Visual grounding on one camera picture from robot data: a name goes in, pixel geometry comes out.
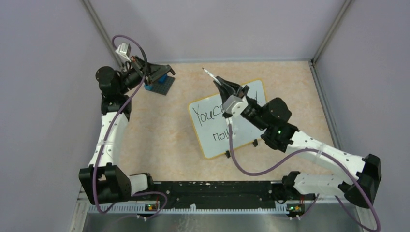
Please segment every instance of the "table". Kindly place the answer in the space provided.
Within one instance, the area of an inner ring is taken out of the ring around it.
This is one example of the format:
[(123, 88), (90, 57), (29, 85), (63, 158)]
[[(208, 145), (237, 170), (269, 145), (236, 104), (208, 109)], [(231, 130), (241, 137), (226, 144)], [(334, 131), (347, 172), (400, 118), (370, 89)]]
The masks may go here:
[[(292, 112), (290, 123), (312, 137), (333, 145), (322, 105), (307, 61), (218, 62), (170, 64), (175, 82), (167, 96), (143, 88), (132, 100), (119, 166), (127, 174), (148, 172), (154, 181), (281, 180), (290, 171), (329, 174), (326, 169), (293, 157), (263, 176), (246, 176), (232, 158), (206, 159), (188, 113), (189, 102), (216, 94), (217, 89), (202, 67), (236, 83), (261, 79), (267, 100), (281, 97)], [(285, 157), (259, 141), (235, 150), (238, 162), (249, 172), (263, 171)]]

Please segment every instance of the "white wall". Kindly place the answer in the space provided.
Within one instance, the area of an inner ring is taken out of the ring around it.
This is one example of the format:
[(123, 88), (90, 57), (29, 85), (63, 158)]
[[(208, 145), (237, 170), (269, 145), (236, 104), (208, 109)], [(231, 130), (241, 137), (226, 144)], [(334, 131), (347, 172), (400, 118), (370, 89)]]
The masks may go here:
[(0, 231), (67, 231), (114, 62), (79, 0), (0, 7)]
[(318, 63), (343, 147), (381, 158), (375, 206), (385, 232), (408, 231), (410, 1), (355, 1)]
[(91, 0), (152, 62), (310, 59), (344, 0)]

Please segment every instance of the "marker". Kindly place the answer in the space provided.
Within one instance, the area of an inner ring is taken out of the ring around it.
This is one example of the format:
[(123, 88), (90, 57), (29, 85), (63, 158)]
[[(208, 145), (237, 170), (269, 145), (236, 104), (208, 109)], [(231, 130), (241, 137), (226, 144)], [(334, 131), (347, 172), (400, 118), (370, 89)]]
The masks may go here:
[(206, 70), (206, 69), (204, 69), (204, 68), (202, 68), (204, 71), (205, 71), (205, 73), (207, 73), (208, 75), (210, 75), (219, 85), (222, 85), (220, 82), (219, 82), (219, 80), (212, 74), (212, 73), (210, 73), (208, 70)]

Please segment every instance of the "metal frame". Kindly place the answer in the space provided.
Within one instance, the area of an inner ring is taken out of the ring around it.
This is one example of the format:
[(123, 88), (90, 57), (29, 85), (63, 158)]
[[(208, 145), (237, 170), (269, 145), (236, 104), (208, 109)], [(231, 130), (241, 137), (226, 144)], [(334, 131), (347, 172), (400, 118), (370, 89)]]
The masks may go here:
[[(92, 4), (89, 2), (89, 0), (80, 0), (80, 1), (83, 3), (92, 22), (96, 26), (102, 40), (107, 46), (107, 49), (110, 51), (116, 63), (121, 67), (121, 60), (113, 51), (110, 37), (108, 36), (108, 33), (106, 32), (104, 26), (102, 25), (97, 13), (92, 7)], [(340, 141), (339, 130), (337, 129), (337, 125), (333, 120), (334, 117), (333, 117), (331, 105), (329, 104), (328, 98), (326, 96), (326, 92), (322, 85), (322, 80), (317, 72), (316, 65), (317, 65), (318, 60), (321, 58), (323, 52), (326, 50), (326, 47), (328, 46), (335, 32), (339, 28), (340, 22), (346, 15), (347, 11), (351, 8), (351, 5), (353, 2), (354, 0), (345, 0), (342, 8), (337, 14), (337, 17), (332, 23), (328, 33), (326, 34), (321, 45), (319, 46), (319, 49), (315, 53), (314, 57), (309, 61), (310, 70), (312, 72), (313, 80), (315, 82), (315, 86), (318, 91), (319, 99), (322, 104), (323, 112), (324, 112), (326, 122), (329, 127), (332, 141), (333, 141), (334, 147), (338, 149), (343, 149), (344, 146)], [(335, 203), (336, 202), (334, 199), (330, 199), (330, 198), (325, 198), (323, 200), (324, 201), (319, 201), (319, 202), (322, 202), (322, 203)], [(84, 191), (81, 190), (79, 193), (77, 204), (76, 204), (75, 211), (73, 214), (72, 223), (71, 223), (71, 227), (69, 230), (70, 232), (82, 232), (83, 231), (83, 227), (86, 222), (86, 217), (87, 217), (88, 210), (90, 209), (90, 206), (91, 204), (88, 202), (87, 196), (85, 195)], [(356, 210), (359, 216), (359, 221), (361, 223), (367, 226), (370, 226), (370, 227), (376, 226), (370, 210), (362, 209), (360, 207), (356, 207)]]

